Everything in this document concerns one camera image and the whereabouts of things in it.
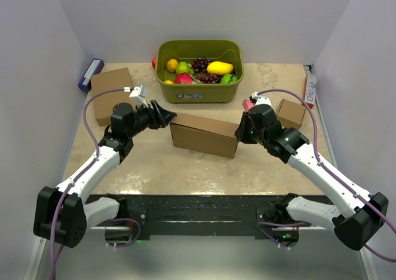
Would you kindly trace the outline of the brown cardboard paper box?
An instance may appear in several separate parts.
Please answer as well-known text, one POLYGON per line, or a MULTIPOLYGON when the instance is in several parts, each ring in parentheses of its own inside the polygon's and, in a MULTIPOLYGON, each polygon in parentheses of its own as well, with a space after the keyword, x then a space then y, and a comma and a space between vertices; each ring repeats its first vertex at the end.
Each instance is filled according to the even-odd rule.
POLYGON ((238 125, 227 121, 178 113, 170 123, 174 147, 233 159, 238 148, 238 125))

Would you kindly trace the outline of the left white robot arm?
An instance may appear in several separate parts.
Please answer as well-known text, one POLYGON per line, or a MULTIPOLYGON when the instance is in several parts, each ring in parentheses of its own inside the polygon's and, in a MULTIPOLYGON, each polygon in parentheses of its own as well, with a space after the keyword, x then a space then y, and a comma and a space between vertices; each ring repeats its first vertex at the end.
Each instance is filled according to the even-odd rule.
POLYGON ((128 103, 114 106, 110 124, 88 161, 56 187, 46 186, 40 190, 33 233, 74 248, 92 227, 106 221, 123 225, 129 217, 124 198, 107 194, 89 203, 88 197, 128 156, 134 146, 134 136, 145 129, 166 128, 176 116, 155 100, 138 107, 128 103))

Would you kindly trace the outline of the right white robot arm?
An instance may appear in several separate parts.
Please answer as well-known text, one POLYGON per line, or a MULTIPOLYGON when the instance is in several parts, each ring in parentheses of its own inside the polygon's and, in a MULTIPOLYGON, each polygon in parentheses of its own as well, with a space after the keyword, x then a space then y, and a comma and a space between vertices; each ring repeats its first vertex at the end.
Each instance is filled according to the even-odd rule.
POLYGON ((275 211, 279 224, 289 226, 301 221, 332 230, 339 241, 356 251, 384 225, 389 200, 380 192, 371 194, 359 187, 321 159, 306 136, 295 128, 282 127, 270 105, 256 105, 243 112, 235 135, 244 144, 260 144, 270 155, 302 173, 333 204, 293 195, 275 211))

